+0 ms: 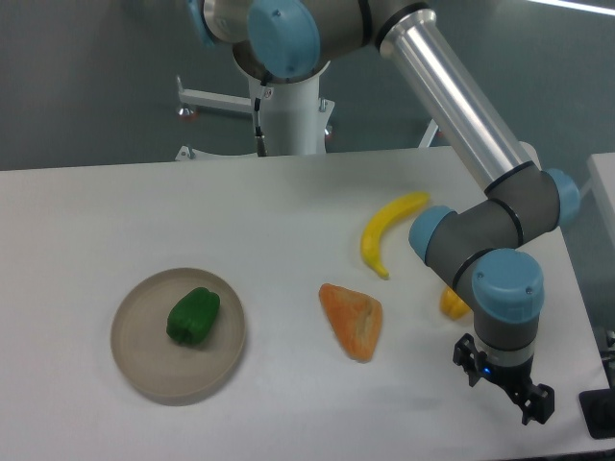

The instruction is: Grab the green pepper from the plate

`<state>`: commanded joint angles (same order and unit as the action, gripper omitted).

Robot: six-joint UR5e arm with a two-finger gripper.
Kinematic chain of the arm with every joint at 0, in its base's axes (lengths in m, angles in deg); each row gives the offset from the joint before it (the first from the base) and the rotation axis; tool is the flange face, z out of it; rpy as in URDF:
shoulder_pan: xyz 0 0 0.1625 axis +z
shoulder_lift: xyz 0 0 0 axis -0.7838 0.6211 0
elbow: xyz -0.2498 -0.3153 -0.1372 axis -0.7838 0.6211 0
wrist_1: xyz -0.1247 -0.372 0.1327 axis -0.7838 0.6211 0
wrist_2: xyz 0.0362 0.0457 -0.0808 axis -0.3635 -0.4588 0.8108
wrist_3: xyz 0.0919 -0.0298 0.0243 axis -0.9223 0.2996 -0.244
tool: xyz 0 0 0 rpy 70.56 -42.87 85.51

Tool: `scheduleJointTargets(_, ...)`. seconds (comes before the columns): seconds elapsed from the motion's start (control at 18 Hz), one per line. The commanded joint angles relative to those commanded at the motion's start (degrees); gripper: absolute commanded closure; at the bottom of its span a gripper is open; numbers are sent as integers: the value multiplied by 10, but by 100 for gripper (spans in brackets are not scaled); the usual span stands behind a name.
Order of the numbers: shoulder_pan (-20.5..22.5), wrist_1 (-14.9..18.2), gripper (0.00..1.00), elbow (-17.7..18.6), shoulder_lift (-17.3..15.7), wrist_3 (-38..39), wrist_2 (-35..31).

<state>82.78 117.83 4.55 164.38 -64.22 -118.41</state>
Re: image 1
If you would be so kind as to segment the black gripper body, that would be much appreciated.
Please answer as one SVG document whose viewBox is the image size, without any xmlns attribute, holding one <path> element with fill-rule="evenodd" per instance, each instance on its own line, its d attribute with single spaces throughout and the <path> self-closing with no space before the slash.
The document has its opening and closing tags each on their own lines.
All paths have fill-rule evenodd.
<svg viewBox="0 0 615 461">
<path fill-rule="evenodd" d="M 479 351 L 475 354 L 473 385 L 484 379 L 503 389 L 522 388 L 531 383 L 533 356 L 506 361 L 503 356 Z"/>
</svg>

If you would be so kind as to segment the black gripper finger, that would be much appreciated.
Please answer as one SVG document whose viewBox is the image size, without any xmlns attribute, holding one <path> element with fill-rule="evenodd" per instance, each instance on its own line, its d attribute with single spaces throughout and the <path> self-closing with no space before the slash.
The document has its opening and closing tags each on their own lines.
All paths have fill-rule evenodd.
<svg viewBox="0 0 615 461">
<path fill-rule="evenodd" d="M 545 424 L 554 413 L 554 389 L 546 384 L 534 384 L 530 378 L 501 385 L 510 400 L 520 408 L 521 422 Z"/>
<path fill-rule="evenodd" d="M 454 345 L 453 362 L 468 376 L 470 387 L 483 378 L 484 357 L 485 354 L 477 349 L 474 337 L 469 333 L 465 333 Z"/>
</svg>

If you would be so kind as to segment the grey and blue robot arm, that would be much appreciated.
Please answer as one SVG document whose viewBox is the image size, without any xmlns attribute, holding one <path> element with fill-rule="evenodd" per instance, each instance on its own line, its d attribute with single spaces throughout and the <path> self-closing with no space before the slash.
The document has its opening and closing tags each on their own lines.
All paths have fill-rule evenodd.
<svg viewBox="0 0 615 461">
<path fill-rule="evenodd" d="M 546 422 L 554 390 L 531 380 L 543 274 L 522 247 L 575 218 L 561 171 L 541 170 L 492 107 L 421 1 L 190 1 L 200 41 L 228 43 L 247 75 L 260 157 L 325 149 L 318 95 L 327 65 L 366 46 L 392 61 L 485 194 L 464 212 L 434 206 L 409 232 L 415 253 L 474 314 L 453 361 L 471 383 L 502 388 L 524 422 Z"/>
</svg>

